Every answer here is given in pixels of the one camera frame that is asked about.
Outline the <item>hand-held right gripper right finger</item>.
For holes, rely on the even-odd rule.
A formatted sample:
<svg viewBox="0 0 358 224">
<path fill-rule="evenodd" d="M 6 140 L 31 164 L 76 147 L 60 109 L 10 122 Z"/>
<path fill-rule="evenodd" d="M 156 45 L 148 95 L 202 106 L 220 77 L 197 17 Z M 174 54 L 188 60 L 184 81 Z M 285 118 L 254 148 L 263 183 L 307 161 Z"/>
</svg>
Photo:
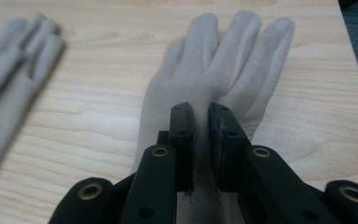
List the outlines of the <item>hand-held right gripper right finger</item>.
<svg viewBox="0 0 358 224">
<path fill-rule="evenodd" d="M 237 191 L 241 185 L 242 152 L 251 143 L 228 107 L 211 103 L 208 118 L 215 185 L 221 191 Z"/>
</svg>

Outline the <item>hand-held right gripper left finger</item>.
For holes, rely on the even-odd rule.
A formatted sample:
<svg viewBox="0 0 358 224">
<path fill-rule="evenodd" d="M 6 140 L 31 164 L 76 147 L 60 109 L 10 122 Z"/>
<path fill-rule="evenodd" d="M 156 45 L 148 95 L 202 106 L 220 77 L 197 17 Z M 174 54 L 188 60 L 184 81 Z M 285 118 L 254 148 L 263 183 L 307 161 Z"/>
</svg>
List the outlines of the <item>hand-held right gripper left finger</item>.
<svg viewBox="0 0 358 224">
<path fill-rule="evenodd" d="M 176 150 L 177 189 L 182 192 L 191 192 L 194 190 L 194 129 L 189 103 L 181 103 L 171 109 L 169 145 Z"/>
</svg>

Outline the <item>beige fabric glove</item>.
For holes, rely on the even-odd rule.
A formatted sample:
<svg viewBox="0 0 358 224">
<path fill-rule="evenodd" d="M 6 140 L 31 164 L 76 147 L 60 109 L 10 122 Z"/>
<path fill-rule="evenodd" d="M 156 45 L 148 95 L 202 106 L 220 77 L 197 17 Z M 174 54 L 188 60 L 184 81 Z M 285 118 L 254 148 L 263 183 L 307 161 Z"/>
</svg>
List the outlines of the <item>beige fabric glove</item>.
<svg viewBox="0 0 358 224">
<path fill-rule="evenodd" d="M 212 13 L 195 18 L 186 37 L 172 43 L 159 71 L 148 84 L 140 118 L 136 154 L 155 144 L 169 127 L 173 106 L 189 103 L 196 142 L 195 189 L 179 194 L 177 224 L 245 224 L 234 193 L 213 181 L 208 107 L 228 107 L 248 137 L 264 118 L 291 47 L 295 24 L 279 18 L 267 27 L 252 11 L 241 10 L 220 36 Z"/>
<path fill-rule="evenodd" d="M 1 30 L 0 161 L 61 56 L 65 43 L 58 32 L 57 23 L 41 13 Z"/>
</svg>

